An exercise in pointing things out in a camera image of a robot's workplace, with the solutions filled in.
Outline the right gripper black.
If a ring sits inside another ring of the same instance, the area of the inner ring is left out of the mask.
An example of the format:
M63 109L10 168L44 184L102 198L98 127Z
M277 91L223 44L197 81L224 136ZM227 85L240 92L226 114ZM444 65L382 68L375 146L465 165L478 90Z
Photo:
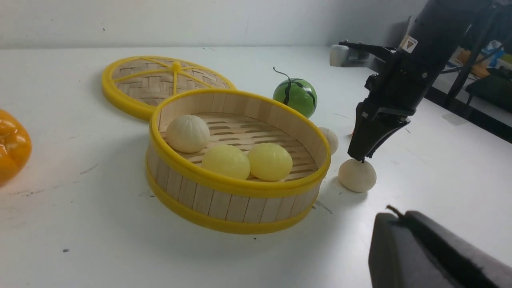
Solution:
M361 103L348 155L364 162L410 118L381 118L379 114L412 116L430 85L430 72L404 52L395 52L385 68L370 81L369 95Z

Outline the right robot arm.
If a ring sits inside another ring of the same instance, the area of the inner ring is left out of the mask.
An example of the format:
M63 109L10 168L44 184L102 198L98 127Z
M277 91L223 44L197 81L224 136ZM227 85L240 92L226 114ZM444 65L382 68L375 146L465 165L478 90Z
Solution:
M490 0L429 0L384 67L366 80L348 155L364 162L410 116Z

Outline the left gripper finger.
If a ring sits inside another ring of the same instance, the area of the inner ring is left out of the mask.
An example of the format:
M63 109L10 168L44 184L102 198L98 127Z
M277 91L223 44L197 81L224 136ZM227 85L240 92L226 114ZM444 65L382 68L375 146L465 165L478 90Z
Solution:
M374 288L510 288L512 270L418 211L393 206L374 219Z

